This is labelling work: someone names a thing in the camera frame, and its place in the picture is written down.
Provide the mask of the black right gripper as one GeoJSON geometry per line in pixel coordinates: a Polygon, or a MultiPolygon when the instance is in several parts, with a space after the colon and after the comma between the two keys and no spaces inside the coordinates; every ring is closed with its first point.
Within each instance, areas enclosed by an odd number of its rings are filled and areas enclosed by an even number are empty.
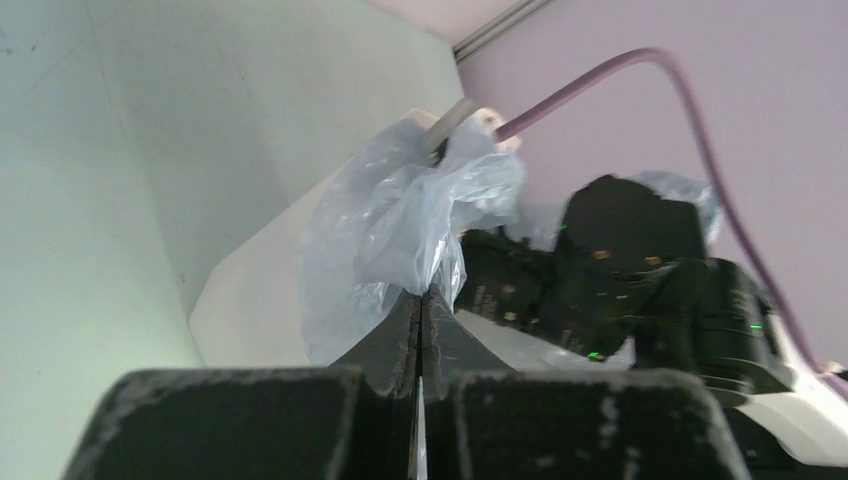
{"type": "Polygon", "coordinates": [[[698,208],[613,175],[575,192],[554,247],[503,228],[462,235],[466,280],[454,307],[592,361],[628,339],[685,361],[709,260],[698,208]]]}

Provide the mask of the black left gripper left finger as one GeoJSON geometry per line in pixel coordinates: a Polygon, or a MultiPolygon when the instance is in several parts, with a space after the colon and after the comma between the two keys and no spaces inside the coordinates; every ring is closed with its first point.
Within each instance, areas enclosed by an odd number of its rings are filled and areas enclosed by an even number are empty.
{"type": "Polygon", "coordinates": [[[413,479],[421,300],[325,368],[137,370],[103,396],[68,479],[413,479]]]}

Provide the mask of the blue plastic trash bag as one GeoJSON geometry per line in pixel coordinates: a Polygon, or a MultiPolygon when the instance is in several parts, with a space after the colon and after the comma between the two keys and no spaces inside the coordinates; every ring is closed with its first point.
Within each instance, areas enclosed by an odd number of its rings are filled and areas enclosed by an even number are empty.
{"type": "Polygon", "coordinates": [[[453,303],[466,280],[462,235],[507,233],[519,216],[526,170],[514,153],[465,127],[432,166],[417,151],[424,131],[407,118],[370,139],[304,230],[301,328],[316,365],[336,361],[366,337],[402,294],[436,288],[450,311],[460,311],[453,303]]]}

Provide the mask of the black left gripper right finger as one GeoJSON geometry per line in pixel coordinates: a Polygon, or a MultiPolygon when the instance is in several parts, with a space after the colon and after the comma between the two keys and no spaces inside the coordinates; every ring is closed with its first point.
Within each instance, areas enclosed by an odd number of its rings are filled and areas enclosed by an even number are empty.
{"type": "Polygon", "coordinates": [[[725,417],[670,370],[512,369],[431,288],[420,365],[432,479],[745,479],[725,417]]]}

